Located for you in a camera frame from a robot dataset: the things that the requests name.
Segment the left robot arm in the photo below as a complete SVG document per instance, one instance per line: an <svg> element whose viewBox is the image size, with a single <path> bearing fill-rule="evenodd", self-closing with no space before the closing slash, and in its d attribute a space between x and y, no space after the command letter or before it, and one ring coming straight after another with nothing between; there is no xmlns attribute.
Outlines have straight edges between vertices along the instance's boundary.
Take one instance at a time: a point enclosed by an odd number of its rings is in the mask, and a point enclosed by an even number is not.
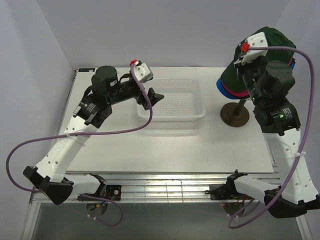
<svg viewBox="0 0 320 240"><path fill-rule="evenodd" d="M98 129L112 114L112 106L130 99L151 111L164 96L143 84L152 80L152 70L140 60L130 63L130 70L118 77L110 65L97 68L91 85L85 90L65 128L47 155L23 175L54 204L60 205L72 195L88 194L95 200L106 195L107 182L97 174L71 175L66 171L86 141L99 135Z"/></svg>

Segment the black baseball cap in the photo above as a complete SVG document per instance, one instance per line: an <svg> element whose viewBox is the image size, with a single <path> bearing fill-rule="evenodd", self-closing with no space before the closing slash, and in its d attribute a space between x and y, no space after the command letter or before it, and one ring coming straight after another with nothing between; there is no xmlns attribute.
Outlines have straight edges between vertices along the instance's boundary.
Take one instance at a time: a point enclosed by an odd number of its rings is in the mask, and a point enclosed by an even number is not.
<svg viewBox="0 0 320 240"><path fill-rule="evenodd" d="M296 59L295 58L292 58L289 62L289 66L291 67L291 69L293 70L294 67L296 65ZM240 98L244 98L244 97L247 97L249 96L249 91L247 89L245 90L231 90L229 89L228 87L225 86L225 88L227 89L227 91L233 95L235 98L237 99L240 99Z"/></svg>

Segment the magenta baseball cap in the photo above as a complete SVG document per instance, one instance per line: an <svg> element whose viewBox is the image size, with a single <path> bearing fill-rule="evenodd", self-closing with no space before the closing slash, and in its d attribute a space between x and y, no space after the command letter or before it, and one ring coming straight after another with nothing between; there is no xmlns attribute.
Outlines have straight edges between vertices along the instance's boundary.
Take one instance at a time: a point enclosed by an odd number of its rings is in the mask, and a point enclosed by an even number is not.
<svg viewBox="0 0 320 240"><path fill-rule="evenodd" d="M250 96L245 84L238 81L233 63L223 71L216 82L216 86L222 95L231 100L246 99Z"/></svg>

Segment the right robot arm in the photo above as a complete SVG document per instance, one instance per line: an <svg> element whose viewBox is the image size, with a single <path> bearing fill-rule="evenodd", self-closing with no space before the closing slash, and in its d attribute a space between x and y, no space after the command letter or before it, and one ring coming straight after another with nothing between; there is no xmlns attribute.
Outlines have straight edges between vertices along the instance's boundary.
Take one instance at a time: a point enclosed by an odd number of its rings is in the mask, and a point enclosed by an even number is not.
<svg viewBox="0 0 320 240"><path fill-rule="evenodd" d="M275 218L295 218L320 208L320 194L313 185L304 154L299 148L301 123L296 108L286 95L295 84L292 68L279 60L266 62L263 56L251 63L235 63L237 78L243 81L254 104L254 116L276 162L282 184L274 186L235 171L226 182L210 188L213 200L237 199L246 195L265 205Z"/></svg>

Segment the blue baseball cap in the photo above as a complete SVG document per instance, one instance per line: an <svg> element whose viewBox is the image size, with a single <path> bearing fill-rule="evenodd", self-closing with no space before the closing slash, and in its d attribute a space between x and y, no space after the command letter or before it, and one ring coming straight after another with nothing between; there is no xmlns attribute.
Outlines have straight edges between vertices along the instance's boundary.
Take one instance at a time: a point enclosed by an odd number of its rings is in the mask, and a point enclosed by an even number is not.
<svg viewBox="0 0 320 240"><path fill-rule="evenodd" d="M218 90L229 99L268 102L285 97L295 85L293 69L296 59L267 60L259 56L247 63L231 63L216 82Z"/></svg>

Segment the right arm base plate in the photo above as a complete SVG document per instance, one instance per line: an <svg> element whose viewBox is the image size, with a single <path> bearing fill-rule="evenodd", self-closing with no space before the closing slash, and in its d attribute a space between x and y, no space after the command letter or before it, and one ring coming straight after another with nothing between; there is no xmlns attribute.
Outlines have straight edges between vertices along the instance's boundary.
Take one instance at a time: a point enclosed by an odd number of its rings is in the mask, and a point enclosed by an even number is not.
<svg viewBox="0 0 320 240"><path fill-rule="evenodd" d="M211 200L235 200L244 201L247 197L235 190L229 189L226 184L210 184L205 190L206 195L210 195Z"/></svg>

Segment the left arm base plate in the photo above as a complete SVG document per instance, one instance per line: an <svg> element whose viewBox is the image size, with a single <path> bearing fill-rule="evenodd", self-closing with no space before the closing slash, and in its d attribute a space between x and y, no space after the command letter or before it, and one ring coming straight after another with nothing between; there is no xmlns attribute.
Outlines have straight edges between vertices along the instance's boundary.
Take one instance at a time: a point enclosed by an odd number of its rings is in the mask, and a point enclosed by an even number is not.
<svg viewBox="0 0 320 240"><path fill-rule="evenodd" d="M84 195L95 198L104 198L112 201L120 201L122 185L107 184L103 188L99 188L95 193L85 193Z"/></svg>

